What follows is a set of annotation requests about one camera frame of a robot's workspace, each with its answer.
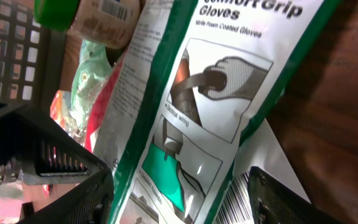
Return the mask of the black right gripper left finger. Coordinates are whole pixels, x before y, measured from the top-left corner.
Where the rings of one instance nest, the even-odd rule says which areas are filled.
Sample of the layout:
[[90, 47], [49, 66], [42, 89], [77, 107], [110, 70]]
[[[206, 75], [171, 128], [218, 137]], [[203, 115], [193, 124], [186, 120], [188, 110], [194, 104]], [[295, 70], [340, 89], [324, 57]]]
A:
[[0, 167], [27, 185], [75, 184], [21, 223], [107, 223], [114, 198], [108, 165], [34, 105], [0, 102]]

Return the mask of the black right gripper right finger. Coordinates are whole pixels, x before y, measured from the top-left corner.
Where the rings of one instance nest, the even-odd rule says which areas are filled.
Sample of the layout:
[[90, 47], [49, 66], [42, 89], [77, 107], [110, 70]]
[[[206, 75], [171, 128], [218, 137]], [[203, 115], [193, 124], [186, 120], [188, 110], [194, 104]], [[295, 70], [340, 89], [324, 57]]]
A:
[[251, 167], [247, 190], [255, 223], [341, 223], [317, 209], [259, 167]]

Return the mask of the red tool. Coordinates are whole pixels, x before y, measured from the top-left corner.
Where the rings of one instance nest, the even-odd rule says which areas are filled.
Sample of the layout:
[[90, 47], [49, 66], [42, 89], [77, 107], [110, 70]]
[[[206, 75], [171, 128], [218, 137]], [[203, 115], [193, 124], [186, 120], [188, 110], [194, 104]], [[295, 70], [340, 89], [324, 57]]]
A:
[[111, 74], [108, 77], [107, 82], [104, 84], [103, 88], [99, 92], [98, 96], [96, 97], [95, 102], [93, 103], [86, 129], [78, 129], [75, 122], [73, 130], [67, 132], [73, 139], [75, 139], [76, 142], [81, 144], [85, 149], [92, 153], [95, 152], [99, 130], [102, 126], [108, 107], [108, 102], [111, 97], [111, 93], [114, 89], [115, 83], [122, 67], [122, 57], [119, 57], [111, 66]]

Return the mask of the green white gloves package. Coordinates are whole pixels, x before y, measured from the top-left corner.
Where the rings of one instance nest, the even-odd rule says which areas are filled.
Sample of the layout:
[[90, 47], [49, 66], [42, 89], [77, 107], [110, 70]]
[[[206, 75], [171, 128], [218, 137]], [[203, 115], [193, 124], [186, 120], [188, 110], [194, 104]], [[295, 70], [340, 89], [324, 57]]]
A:
[[147, 1], [94, 153], [113, 166], [109, 223], [212, 223], [239, 149], [338, 6]]

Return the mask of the green lid jar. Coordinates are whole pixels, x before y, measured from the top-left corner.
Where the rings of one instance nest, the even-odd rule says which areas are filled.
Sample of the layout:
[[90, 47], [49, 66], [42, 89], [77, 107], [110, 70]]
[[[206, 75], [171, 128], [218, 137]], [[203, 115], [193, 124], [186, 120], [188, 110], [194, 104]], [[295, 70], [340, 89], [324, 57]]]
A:
[[131, 40], [141, 12], [140, 0], [35, 0], [36, 22], [112, 49]]

